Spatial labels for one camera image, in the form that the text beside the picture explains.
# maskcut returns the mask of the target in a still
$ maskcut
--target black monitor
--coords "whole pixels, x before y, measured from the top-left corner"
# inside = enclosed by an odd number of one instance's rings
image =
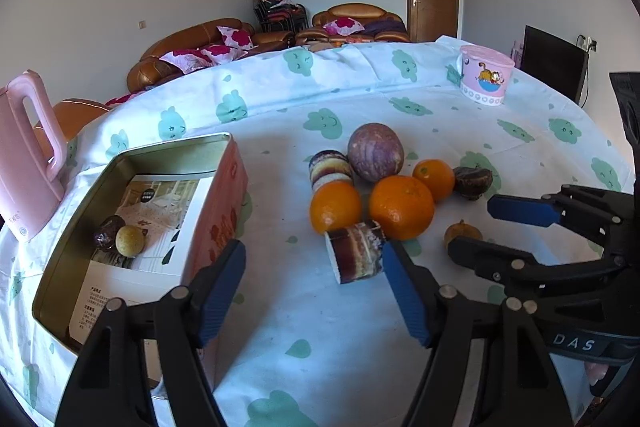
[[[571,42],[527,26],[520,69],[580,102],[589,54]]]

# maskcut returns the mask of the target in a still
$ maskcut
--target screw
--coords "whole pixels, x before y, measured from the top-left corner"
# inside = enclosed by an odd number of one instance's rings
[[[452,299],[456,295],[458,295],[458,290],[450,284],[445,284],[440,286],[440,295],[442,295],[446,299]]]
[[[505,302],[507,304],[507,308],[513,312],[520,311],[520,308],[522,308],[520,299],[516,299],[515,297],[509,297]]]
[[[105,306],[105,308],[107,308],[107,311],[109,312],[114,312],[118,309],[120,309],[120,306],[122,306],[122,299],[119,298],[114,298],[111,299],[110,301],[107,302],[107,305]]]
[[[189,295],[189,289],[187,286],[176,286],[171,290],[171,296],[177,300],[184,299],[187,295]]]
[[[522,307],[529,315],[533,315],[538,311],[538,303],[535,301],[524,301]]]

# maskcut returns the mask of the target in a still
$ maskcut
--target brown sofa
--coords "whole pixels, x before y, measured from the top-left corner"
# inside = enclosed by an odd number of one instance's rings
[[[322,28],[325,24],[335,21],[339,17],[351,17],[356,19],[363,26],[367,23],[379,20],[390,19],[402,22],[402,18],[395,13],[383,10],[373,4],[364,4],[361,2],[350,2],[347,4],[338,4],[327,11],[317,13],[312,19],[313,27],[302,30],[296,34],[296,45],[302,46],[309,41],[344,43],[348,37],[342,35],[329,35]],[[351,37],[357,38],[362,42],[411,42],[408,33],[405,32],[380,32],[375,37],[368,35],[354,34]]]
[[[250,24],[238,19],[216,19],[198,24],[165,37],[144,52],[139,63],[133,66],[127,75],[129,91],[137,92],[147,86],[164,84],[182,76],[182,72],[178,68],[160,60],[159,57],[174,50],[192,50],[210,44],[222,44],[222,36],[218,31],[218,26],[228,26],[238,30],[242,28],[249,32],[255,48],[249,51],[247,57],[283,50],[293,42],[292,32],[255,33]]]

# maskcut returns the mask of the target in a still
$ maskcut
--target cushion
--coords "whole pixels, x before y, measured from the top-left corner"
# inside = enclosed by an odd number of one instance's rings
[[[117,105],[120,105],[121,103],[125,103],[125,102],[129,102],[129,100],[131,100],[132,98],[137,97],[140,94],[143,94],[144,91],[139,91],[139,92],[130,92],[129,94],[126,94],[125,96],[121,96],[119,98],[112,98],[109,102],[107,102],[106,105],[109,108],[114,108]]]
[[[224,44],[212,44],[206,48],[201,48],[200,51],[209,57],[215,65],[228,64],[238,58],[244,57],[248,52],[239,50],[238,48],[230,48]]]
[[[226,26],[218,26],[218,31],[222,34],[225,46],[239,50],[250,50],[254,47],[254,43],[251,42],[251,35],[247,31],[236,30]]]
[[[369,22],[364,25],[364,34],[375,36],[380,32],[401,32],[406,33],[404,23],[393,19],[382,19]]]
[[[174,65],[184,74],[210,68],[214,65],[213,61],[200,50],[175,50],[164,54],[160,60]]]
[[[356,35],[355,37],[345,37],[346,44],[362,44],[363,42],[371,42],[373,39],[368,35]]]
[[[342,35],[343,37],[364,31],[364,26],[351,17],[338,17],[322,26],[329,35]]]

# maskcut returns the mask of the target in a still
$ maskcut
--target brown chair back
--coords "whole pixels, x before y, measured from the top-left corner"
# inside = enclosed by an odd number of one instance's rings
[[[83,100],[82,98],[68,98],[53,106],[53,114],[56,115],[67,143],[73,140],[85,125],[106,112],[109,112],[109,108],[106,105],[92,102],[92,100]],[[33,126],[33,132],[44,157],[47,160],[52,158],[53,149],[40,122]]]
[[[350,2],[346,4],[338,4],[338,6],[332,6],[327,11],[315,14],[312,19],[312,25],[324,26],[328,22],[335,21],[340,17],[351,17],[352,19],[356,19],[363,26],[367,23],[380,19],[391,19],[402,22],[402,18],[399,15],[388,12],[379,6],[365,4],[363,2]]]

